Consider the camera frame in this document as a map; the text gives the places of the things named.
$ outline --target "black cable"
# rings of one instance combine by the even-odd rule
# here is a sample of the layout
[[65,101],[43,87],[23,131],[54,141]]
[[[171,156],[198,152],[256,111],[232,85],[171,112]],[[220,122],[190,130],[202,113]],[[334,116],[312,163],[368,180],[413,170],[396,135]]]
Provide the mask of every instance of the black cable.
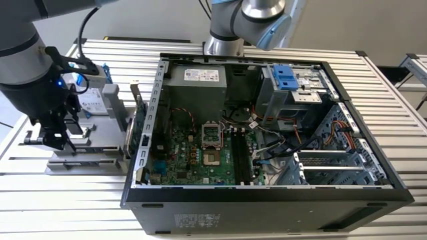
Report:
[[201,0],[198,0],[198,3],[199,3],[199,6],[201,6],[201,8],[202,8],[202,11],[204,11],[204,13],[205,13],[205,15],[206,15],[206,18],[210,20],[210,16],[209,16],[209,14],[208,14],[208,11],[206,11],[205,6],[204,6],[202,3],[201,3]]
[[89,79],[82,74],[79,74],[79,76],[82,77],[82,79],[85,81],[85,89],[82,91],[71,91],[70,94],[73,94],[73,95],[83,94],[89,89]]
[[206,6],[206,9],[208,9],[208,12],[212,14],[212,10],[210,10],[210,7],[209,7],[208,0],[204,0],[204,1],[205,1],[205,6]]
[[2,126],[5,126],[5,127],[10,128],[10,129],[13,128],[9,124],[5,124],[5,123],[3,123],[3,122],[1,122],[1,121],[0,121],[0,125],[2,125]]
[[421,108],[421,106],[422,106],[424,102],[425,102],[425,101],[420,101],[420,103],[417,104],[417,106],[416,106],[416,108],[414,108],[414,110],[416,110],[416,111],[417,111],[417,110],[420,110],[420,108]]
[[85,29],[85,26],[86,26],[86,23],[90,19],[90,17],[93,16],[93,14],[99,10],[98,7],[94,7],[91,9],[91,11],[86,14],[82,22],[81,22],[81,26],[79,26],[79,29],[78,29],[78,36],[77,36],[77,48],[78,48],[78,58],[83,59],[86,58],[85,54],[82,53],[82,46],[81,46],[81,38],[82,38],[82,31]]
[[318,137],[317,136],[312,136],[301,145],[298,145],[297,148],[293,148],[290,151],[285,151],[282,150],[281,152],[276,153],[274,155],[266,157],[265,159],[260,159],[257,161],[268,161],[269,159],[273,158],[282,158],[282,157],[288,157],[290,156],[293,153],[296,153],[298,150],[301,150],[302,148],[305,148],[308,146],[308,144],[312,143],[312,141],[317,140]]
[[400,85],[394,89],[398,89],[401,87],[401,85],[405,84],[405,82],[409,80],[409,78],[412,76],[413,76],[413,74],[410,73],[410,75],[402,80],[402,82],[400,83]]

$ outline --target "connector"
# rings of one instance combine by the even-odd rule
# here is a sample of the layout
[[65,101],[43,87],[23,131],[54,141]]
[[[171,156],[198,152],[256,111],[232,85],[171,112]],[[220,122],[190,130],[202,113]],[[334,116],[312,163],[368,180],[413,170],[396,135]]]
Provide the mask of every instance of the connector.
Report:
[[277,87],[280,90],[297,90],[300,85],[293,76],[292,68],[286,65],[272,66],[272,76],[277,81]]
[[340,129],[337,129],[337,132],[342,132],[342,133],[350,133],[353,131],[350,126],[344,126]]

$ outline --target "red wire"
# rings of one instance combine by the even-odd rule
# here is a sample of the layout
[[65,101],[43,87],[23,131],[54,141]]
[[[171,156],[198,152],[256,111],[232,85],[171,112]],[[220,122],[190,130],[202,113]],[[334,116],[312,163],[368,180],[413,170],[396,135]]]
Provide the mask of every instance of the red wire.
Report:
[[183,111],[185,113],[187,113],[189,118],[190,118],[191,131],[195,132],[195,123],[194,123],[194,118],[193,118],[193,115],[190,114],[190,112],[185,108],[173,108],[170,111],[171,112]]

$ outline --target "orange wire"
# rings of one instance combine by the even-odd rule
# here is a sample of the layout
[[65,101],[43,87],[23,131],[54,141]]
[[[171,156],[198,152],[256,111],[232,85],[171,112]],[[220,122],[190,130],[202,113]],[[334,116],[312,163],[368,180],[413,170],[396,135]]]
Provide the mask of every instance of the orange wire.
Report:
[[297,125],[296,125],[296,119],[293,118],[293,130],[294,130],[294,135],[296,135],[298,144],[302,144],[301,138],[300,138],[300,134],[298,134],[298,130],[297,130],[296,127],[297,127]]
[[[340,126],[341,128],[345,127],[345,126],[348,127],[348,124],[346,124],[345,122],[342,122],[342,121],[336,121],[336,120],[332,121],[332,124],[330,124],[330,135],[328,136],[328,138],[326,138],[326,140],[325,140],[325,142],[324,142],[324,145],[328,145],[328,144],[329,144],[329,142],[330,142],[330,140],[332,140],[332,137],[333,137],[333,135],[334,135],[334,124],[338,124],[338,126]],[[345,137],[345,139],[346,139],[349,148],[354,149],[354,148],[356,148],[356,144],[354,144],[353,139],[350,138],[348,132],[342,132],[342,134],[344,134],[344,137]]]
[[[340,122],[345,127],[348,127],[346,122],[344,122],[344,121],[338,121],[338,122]],[[353,141],[349,133],[345,132],[344,134],[345,134],[345,136],[346,136],[346,140],[348,140],[349,147],[350,147],[352,149],[356,149],[356,144],[354,144],[354,141]]]

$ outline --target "metal rail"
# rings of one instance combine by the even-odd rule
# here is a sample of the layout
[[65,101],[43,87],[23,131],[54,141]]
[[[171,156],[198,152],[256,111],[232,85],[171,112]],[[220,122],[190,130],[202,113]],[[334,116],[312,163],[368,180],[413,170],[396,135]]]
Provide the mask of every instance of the metal rail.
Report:
[[[87,40],[82,50],[97,64],[107,64],[111,79],[119,87],[118,97],[127,107],[134,106],[129,89],[131,81],[138,83],[142,99],[149,100],[159,53],[201,54],[199,44],[114,40]],[[73,56],[74,51],[73,45],[67,56]],[[370,60],[357,56],[353,51],[282,48],[264,52],[253,47],[245,48],[245,56],[329,63],[381,150],[409,188],[414,203],[348,234],[294,236],[272,233],[191,238],[427,239],[425,122],[393,90]],[[18,145],[26,128],[23,118],[0,148],[0,233],[9,233],[0,238],[145,238],[131,212],[119,209],[125,177],[43,175],[46,158],[51,152]]]

